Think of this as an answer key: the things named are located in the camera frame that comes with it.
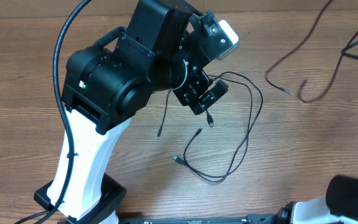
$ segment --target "wood grain surface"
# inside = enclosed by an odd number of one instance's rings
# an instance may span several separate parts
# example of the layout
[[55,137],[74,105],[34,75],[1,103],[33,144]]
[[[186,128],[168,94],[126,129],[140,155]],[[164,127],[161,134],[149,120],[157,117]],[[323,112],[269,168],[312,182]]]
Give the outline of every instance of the wood grain surface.
[[[229,93],[210,109],[214,128],[208,127],[204,114],[193,115],[172,95],[160,139],[156,136],[166,92],[156,93],[133,117],[106,171],[128,190],[120,212],[153,218],[274,213],[292,200],[324,194],[336,174],[358,177],[358,62],[345,59],[327,97],[310,105],[264,80],[264,71],[299,43],[317,13],[217,14],[237,31],[241,46],[225,60],[208,65],[206,72],[239,72],[264,94],[245,161],[223,183],[208,184],[171,160],[183,153],[198,128],[204,128],[189,148],[189,162],[211,174],[227,169],[246,130],[250,96],[243,86],[230,84]],[[126,26],[129,19],[77,18],[63,43],[60,83],[73,52],[118,25]],[[64,20],[0,19],[0,223],[40,212],[33,193],[55,175],[63,125],[53,96],[52,53]],[[357,29],[358,11],[327,12],[310,41],[272,72],[271,81],[296,92],[307,78],[304,95],[315,97]],[[253,93],[256,111],[260,97]],[[55,215],[48,223],[63,219]]]
[[[97,0],[81,15],[132,14],[139,0]],[[198,10],[214,12],[320,10],[328,0],[187,0]],[[0,0],[0,18],[68,16],[80,0]],[[335,0],[328,10],[356,10],[358,0]]]

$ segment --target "white robot part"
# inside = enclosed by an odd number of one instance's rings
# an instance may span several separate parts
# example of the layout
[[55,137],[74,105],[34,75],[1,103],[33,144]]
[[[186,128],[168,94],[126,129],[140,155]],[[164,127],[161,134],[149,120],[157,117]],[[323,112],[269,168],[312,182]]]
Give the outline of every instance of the white robot part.
[[[101,182],[112,150],[131,119],[103,136],[95,131],[96,125],[77,110],[71,113],[66,111],[66,114],[73,131],[75,153],[78,155],[74,157],[70,183],[59,211],[67,217],[79,220],[98,204],[101,197]],[[68,167],[67,154],[68,140],[65,133],[56,176],[47,191],[52,205],[58,200],[63,188]],[[113,214],[109,219],[115,219],[115,213]]]
[[291,214],[291,224],[358,224],[358,221],[344,216],[332,215],[327,207],[326,197],[322,196],[308,202],[298,202]]
[[225,52],[223,52],[221,55],[218,56],[218,60],[223,60],[226,56],[228,56],[234,49],[236,49],[239,46],[240,42],[239,42],[239,36],[236,34],[236,32],[234,32],[234,30],[227,23],[227,21],[225,20],[219,21],[219,25],[222,27],[222,30],[229,37],[230,41],[233,43],[233,46],[231,46],[229,49],[227,49]]

